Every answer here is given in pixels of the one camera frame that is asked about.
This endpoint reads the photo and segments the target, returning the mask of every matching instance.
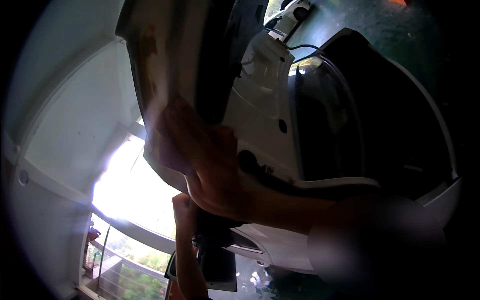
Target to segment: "human hand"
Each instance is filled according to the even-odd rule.
[[[177,225],[177,237],[191,239],[195,232],[197,209],[190,196],[180,193],[172,198],[173,214]]]
[[[239,182],[233,130],[207,126],[181,96],[171,99],[159,125],[182,154],[178,171],[185,175],[195,203],[214,215],[240,220],[250,200]]]

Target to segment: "tire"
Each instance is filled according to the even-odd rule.
[[[295,17],[295,19],[297,19],[297,21],[303,21],[308,16],[308,10],[303,7],[297,7],[293,10],[293,16]]]

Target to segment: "garage floor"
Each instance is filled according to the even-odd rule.
[[[430,92],[442,111],[448,98],[442,95],[450,53],[446,38],[423,1],[409,5],[390,0],[313,0],[314,7],[288,41],[289,46],[321,46],[344,27],[363,34],[384,56],[407,68]],[[298,59],[311,53],[292,51]],[[209,291],[215,300],[309,300],[326,299],[334,291],[318,276],[262,268],[242,256],[237,260],[238,292]]]

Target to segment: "parked car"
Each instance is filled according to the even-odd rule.
[[[285,5],[284,1],[283,6],[284,9],[266,20],[264,28],[273,38],[286,41],[296,25],[307,18],[311,3],[307,0],[294,0]]]

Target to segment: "white car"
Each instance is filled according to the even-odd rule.
[[[282,42],[293,33],[295,26],[308,16],[311,3],[307,0],[294,0],[264,23],[268,34]]]

